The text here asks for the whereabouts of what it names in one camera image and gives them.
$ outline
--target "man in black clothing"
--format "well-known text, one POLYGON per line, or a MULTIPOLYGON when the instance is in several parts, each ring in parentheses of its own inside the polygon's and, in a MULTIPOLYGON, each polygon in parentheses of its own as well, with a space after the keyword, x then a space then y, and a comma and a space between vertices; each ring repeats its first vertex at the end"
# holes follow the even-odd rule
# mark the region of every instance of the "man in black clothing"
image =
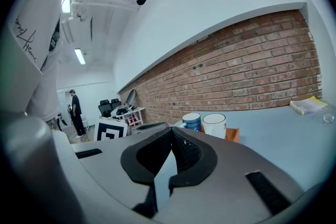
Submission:
POLYGON ((72 96, 72 116, 73 116, 73 124, 76 128, 78 136, 76 138, 80 138, 82 135, 86 134, 85 128, 83 126, 83 121, 81 118, 81 109, 79 99, 74 90, 70 91, 70 95, 72 96))

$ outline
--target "white shirt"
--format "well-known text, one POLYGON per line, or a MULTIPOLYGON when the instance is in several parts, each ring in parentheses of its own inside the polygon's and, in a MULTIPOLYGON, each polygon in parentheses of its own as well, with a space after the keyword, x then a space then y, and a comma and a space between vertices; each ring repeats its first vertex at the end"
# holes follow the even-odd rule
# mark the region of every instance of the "white shirt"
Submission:
POLYGON ((43 75, 35 88, 26 112, 49 121, 58 114, 56 63, 61 41, 49 53, 51 37, 61 15, 61 0, 16 0, 8 26, 18 45, 43 75), (41 69, 46 57, 46 65, 41 69))

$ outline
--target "black slot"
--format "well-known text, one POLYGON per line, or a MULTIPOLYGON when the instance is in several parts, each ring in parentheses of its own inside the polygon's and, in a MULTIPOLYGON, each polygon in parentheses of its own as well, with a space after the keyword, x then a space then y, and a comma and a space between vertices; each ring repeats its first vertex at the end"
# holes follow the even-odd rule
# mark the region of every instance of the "black slot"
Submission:
POLYGON ((261 172, 252 172, 245 176, 273 215, 290 206, 285 196, 261 172))
POLYGON ((89 151, 81 151, 81 152, 77 152, 77 153, 76 153, 76 156, 77 156, 79 159, 82 159, 82 158, 91 157, 91 156, 94 156, 94 155, 97 155, 97 154, 100 154, 100 153, 103 153, 103 151, 101 151, 101 150, 98 149, 98 148, 95 148, 95 149, 93 149, 93 150, 89 150, 89 151))

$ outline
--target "white cup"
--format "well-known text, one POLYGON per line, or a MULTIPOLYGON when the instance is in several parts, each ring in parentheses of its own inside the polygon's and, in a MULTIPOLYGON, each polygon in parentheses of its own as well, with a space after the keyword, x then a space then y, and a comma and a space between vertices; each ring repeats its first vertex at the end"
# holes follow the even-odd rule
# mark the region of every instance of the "white cup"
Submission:
POLYGON ((226 116, 223 114, 210 114, 203 118, 204 131, 206 134, 225 139, 226 116))

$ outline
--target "cup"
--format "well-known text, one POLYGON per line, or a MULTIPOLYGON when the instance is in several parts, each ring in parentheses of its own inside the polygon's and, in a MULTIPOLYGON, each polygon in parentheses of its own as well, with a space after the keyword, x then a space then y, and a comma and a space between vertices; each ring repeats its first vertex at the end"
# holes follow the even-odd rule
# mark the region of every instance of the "cup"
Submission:
POLYGON ((198 113, 189 113, 182 117, 183 123, 180 128, 186 128, 189 130, 200 132, 202 130, 201 115, 198 113))
POLYGON ((225 139, 226 116, 223 114, 210 114, 203 118, 204 131, 206 134, 225 139))

